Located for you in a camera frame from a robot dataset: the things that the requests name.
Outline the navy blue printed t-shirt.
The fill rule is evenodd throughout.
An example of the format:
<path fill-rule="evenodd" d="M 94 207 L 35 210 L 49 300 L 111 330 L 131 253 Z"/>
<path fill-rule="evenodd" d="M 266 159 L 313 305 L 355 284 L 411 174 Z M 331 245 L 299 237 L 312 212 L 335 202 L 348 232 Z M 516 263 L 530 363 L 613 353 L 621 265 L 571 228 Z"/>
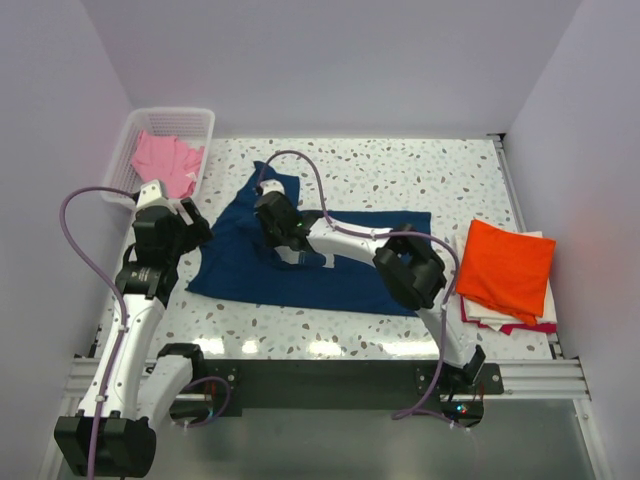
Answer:
<path fill-rule="evenodd" d="M 222 211 L 200 247 L 198 273 L 187 290 L 201 296 L 245 303 L 347 311 L 385 316 L 412 316 L 395 302 L 376 270 L 336 257 L 332 264 L 316 253 L 302 253 L 289 264 L 265 243 L 254 215 L 255 185 L 262 170 L 277 180 L 287 196 L 299 199 L 300 180 L 276 172 L 260 161 L 235 198 Z"/>

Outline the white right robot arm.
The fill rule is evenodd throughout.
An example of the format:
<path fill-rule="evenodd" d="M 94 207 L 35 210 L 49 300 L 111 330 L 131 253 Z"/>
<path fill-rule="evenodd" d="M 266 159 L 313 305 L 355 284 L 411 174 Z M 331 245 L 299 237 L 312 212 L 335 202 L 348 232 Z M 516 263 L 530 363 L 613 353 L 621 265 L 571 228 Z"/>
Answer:
<path fill-rule="evenodd" d="M 305 252 L 374 268 L 391 298 L 415 312 L 436 341 L 448 386 L 466 393 L 480 382 L 486 355 L 461 320 L 447 318 L 457 276 L 446 279 L 445 262 L 432 248 L 436 238 L 408 224 L 380 229 L 340 222 L 324 213 L 303 214 L 280 191 L 260 187 L 258 192 L 255 214 L 267 245 L 284 261 L 291 263 Z"/>

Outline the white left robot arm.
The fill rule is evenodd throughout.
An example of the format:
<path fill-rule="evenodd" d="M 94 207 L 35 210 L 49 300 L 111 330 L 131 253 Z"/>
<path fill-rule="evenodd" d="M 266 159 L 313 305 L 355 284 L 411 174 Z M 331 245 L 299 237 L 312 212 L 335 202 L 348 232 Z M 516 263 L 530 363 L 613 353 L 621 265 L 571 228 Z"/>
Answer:
<path fill-rule="evenodd" d="M 164 199 L 138 204 L 134 242 L 107 281 L 115 295 L 113 322 L 94 377 L 75 414 L 58 418 L 54 439 L 71 471 L 87 479 L 142 478 L 156 452 L 157 424 L 181 391 L 207 380 L 202 350 L 169 344 L 159 370 L 141 383 L 155 330 L 163 318 L 183 255 L 212 239 L 208 221 L 190 198 L 178 206 Z"/>

